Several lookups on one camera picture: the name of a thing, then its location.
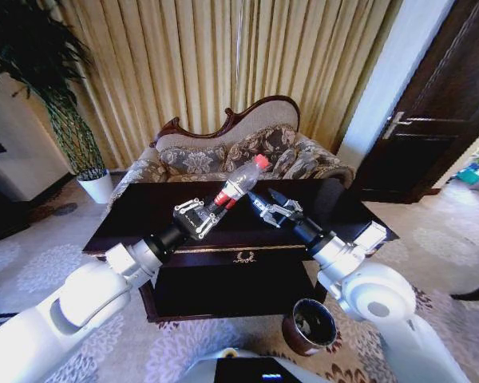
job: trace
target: plastic bottle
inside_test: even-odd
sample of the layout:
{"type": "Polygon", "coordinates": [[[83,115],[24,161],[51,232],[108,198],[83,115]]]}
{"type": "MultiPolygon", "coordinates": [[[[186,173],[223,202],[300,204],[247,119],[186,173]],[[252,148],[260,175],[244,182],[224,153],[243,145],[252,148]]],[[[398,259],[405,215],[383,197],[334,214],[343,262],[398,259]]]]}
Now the plastic bottle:
{"type": "Polygon", "coordinates": [[[261,172],[269,165],[268,158],[262,154],[255,156],[252,162],[244,164],[237,168],[225,182],[221,192],[213,201],[216,206],[222,206],[229,210],[236,201],[251,190],[257,183],[261,172]]]}

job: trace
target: coffee table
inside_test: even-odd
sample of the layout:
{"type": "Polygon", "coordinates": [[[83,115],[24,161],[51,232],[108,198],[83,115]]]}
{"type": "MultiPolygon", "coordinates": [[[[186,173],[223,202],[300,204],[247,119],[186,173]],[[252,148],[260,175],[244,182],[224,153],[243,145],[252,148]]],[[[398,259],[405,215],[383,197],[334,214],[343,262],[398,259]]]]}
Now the coffee table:
{"type": "MultiPolygon", "coordinates": [[[[222,182],[130,184],[84,248],[102,255],[122,242],[134,244],[162,230],[175,205],[214,196],[222,182]]],[[[316,223],[353,241],[376,215],[335,179],[261,180],[254,191],[268,188],[297,199],[316,223]]],[[[398,236],[387,227],[387,241],[398,236]]],[[[275,229],[256,217],[241,199],[203,241],[188,240],[164,264],[156,289],[140,288],[150,322],[285,314],[301,298],[324,300],[326,291],[312,286],[302,264],[311,258],[287,229],[275,229]]]]}

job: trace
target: throw pillow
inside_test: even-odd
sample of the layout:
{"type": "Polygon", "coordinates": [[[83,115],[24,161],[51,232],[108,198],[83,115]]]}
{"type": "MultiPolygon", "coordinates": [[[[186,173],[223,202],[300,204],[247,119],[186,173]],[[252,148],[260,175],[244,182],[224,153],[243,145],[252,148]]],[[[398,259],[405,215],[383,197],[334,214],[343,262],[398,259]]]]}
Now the throw pillow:
{"type": "Polygon", "coordinates": [[[310,153],[320,165],[338,164],[340,162],[339,158],[310,138],[303,137],[299,142],[295,143],[295,147],[300,153],[310,153]]]}
{"type": "Polygon", "coordinates": [[[277,124],[252,133],[232,145],[225,171],[232,172],[251,161],[256,155],[263,154],[270,161],[266,169],[270,171],[280,156],[295,142],[296,132],[289,124],[277,124]]]}
{"type": "Polygon", "coordinates": [[[318,161],[310,153],[301,152],[298,154],[298,158],[295,163],[289,168],[289,170],[282,177],[283,180],[302,180],[309,178],[312,172],[318,166],[318,161]]]}
{"type": "Polygon", "coordinates": [[[166,148],[161,151],[160,160],[172,176],[222,172],[225,147],[219,145],[212,148],[166,148]]]}
{"type": "Polygon", "coordinates": [[[273,174],[275,176],[282,177],[284,174],[286,174],[287,169],[291,167],[291,165],[295,162],[296,160],[296,149],[295,148],[289,148],[286,150],[282,155],[279,157],[277,160],[277,163],[273,167],[273,174]]]}

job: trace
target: red bottle cap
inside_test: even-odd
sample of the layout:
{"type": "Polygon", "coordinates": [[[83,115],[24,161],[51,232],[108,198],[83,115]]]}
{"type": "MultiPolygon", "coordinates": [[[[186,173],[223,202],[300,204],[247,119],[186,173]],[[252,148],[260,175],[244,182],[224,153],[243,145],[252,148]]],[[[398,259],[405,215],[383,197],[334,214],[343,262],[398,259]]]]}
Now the red bottle cap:
{"type": "Polygon", "coordinates": [[[268,165],[270,164],[270,162],[268,161],[268,158],[266,158],[266,157],[263,156],[262,154],[258,154],[257,156],[255,156],[254,162],[255,162],[261,169],[264,169],[266,166],[268,166],[268,165]]]}

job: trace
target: white wall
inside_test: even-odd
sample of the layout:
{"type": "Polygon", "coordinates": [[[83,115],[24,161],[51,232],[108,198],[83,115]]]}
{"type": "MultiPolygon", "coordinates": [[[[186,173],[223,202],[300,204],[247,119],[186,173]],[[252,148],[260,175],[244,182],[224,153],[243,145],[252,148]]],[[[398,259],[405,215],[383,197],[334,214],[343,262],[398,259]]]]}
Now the white wall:
{"type": "Polygon", "coordinates": [[[16,200],[31,200],[68,172],[64,157],[46,132],[45,117],[39,118],[34,101],[24,94],[12,98],[19,85],[3,76],[0,86],[0,186],[16,200]]]}
{"type": "Polygon", "coordinates": [[[456,160],[456,162],[449,168],[447,172],[433,185],[433,188],[441,188],[449,180],[450,177],[454,176],[460,170],[462,170],[466,165],[469,164],[469,158],[475,151],[479,148],[479,137],[469,146],[468,149],[456,160]]]}
{"type": "Polygon", "coordinates": [[[371,150],[453,0],[404,0],[337,156],[358,168],[371,150]]]}

